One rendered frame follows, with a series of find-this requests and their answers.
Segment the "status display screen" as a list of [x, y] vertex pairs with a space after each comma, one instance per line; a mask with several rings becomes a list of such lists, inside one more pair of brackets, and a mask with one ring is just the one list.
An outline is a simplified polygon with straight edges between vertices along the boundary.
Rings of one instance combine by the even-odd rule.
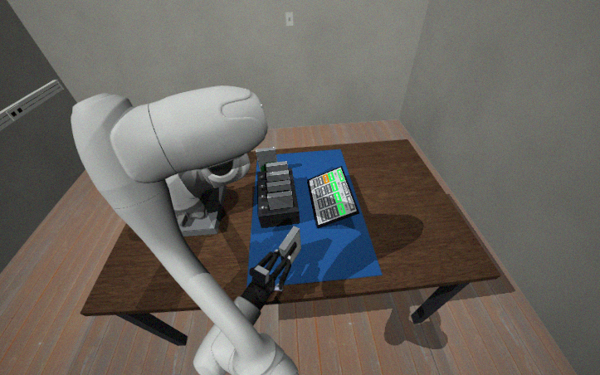
[[318, 228], [359, 214], [342, 166], [308, 179]]

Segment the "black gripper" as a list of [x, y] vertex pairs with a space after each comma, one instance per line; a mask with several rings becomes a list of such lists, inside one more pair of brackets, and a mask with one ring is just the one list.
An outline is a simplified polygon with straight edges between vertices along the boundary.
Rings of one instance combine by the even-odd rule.
[[[269, 275], [269, 280], [266, 283], [265, 287], [261, 288], [257, 284], [250, 283], [247, 286], [247, 288], [245, 289], [245, 291], [242, 293], [241, 297], [244, 297], [244, 298], [250, 300], [254, 305], [256, 305], [258, 307], [259, 310], [261, 310], [262, 307], [264, 306], [265, 302], [268, 300], [270, 295], [275, 290], [279, 290], [280, 292], [282, 292], [284, 289], [285, 280], [286, 280], [286, 278], [289, 274], [290, 268], [291, 268], [290, 256], [292, 255], [292, 253], [294, 252], [296, 247], [297, 247], [296, 242], [294, 242], [292, 247], [289, 249], [289, 251], [285, 255], [285, 258], [283, 259], [283, 261], [277, 266], [275, 271], [272, 272], [271, 275]], [[276, 261], [278, 259], [278, 256], [280, 256], [279, 250], [275, 250], [274, 252], [270, 251], [253, 268], [255, 269], [258, 265], [261, 267], [264, 267], [269, 262], [265, 269], [267, 269], [268, 271], [271, 271], [272, 267], [274, 266], [274, 264], [276, 263]], [[280, 282], [275, 286], [275, 280], [276, 280], [277, 276], [282, 272], [283, 269], [284, 269], [284, 272], [280, 278]]]

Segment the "dark grey drive dock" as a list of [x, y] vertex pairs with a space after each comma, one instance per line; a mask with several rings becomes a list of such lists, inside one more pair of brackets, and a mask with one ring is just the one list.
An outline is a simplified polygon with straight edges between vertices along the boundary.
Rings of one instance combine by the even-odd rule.
[[292, 191], [294, 207], [281, 208], [275, 210], [270, 210], [269, 203], [267, 200], [267, 171], [258, 172], [258, 218], [261, 224], [261, 228], [300, 223], [300, 214], [295, 192], [295, 183], [292, 168], [288, 168], [288, 170], [290, 175], [290, 186]]

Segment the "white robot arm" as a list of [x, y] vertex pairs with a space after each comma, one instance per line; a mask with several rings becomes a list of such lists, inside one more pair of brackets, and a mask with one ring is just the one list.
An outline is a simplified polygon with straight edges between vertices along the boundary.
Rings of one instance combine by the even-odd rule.
[[179, 228], [206, 216], [211, 189], [249, 172], [247, 153], [268, 130], [258, 96], [220, 85], [132, 106], [104, 93], [73, 106], [71, 127], [97, 190], [214, 323], [194, 357], [197, 372], [299, 375], [272, 337], [254, 328], [258, 307], [241, 296], [233, 302]]

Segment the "blue flat mat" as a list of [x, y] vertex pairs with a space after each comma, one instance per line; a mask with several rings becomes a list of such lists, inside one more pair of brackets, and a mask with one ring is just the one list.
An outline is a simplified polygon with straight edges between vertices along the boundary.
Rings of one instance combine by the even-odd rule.
[[[277, 154], [277, 162], [287, 161], [292, 168], [300, 223], [261, 228], [258, 218], [258, 176], [251, 222], [247, 285], [250, 269], [270, 251], [279, 250], [293, 226], [300, 229], [301, 250], [291, 265], [284, 285], [330, 280], [346, 280], [382, 275], [359, 201], [341, 149]], [[320, 228], [316, 225], [308, 179], [342, 166], [359, 214]]]

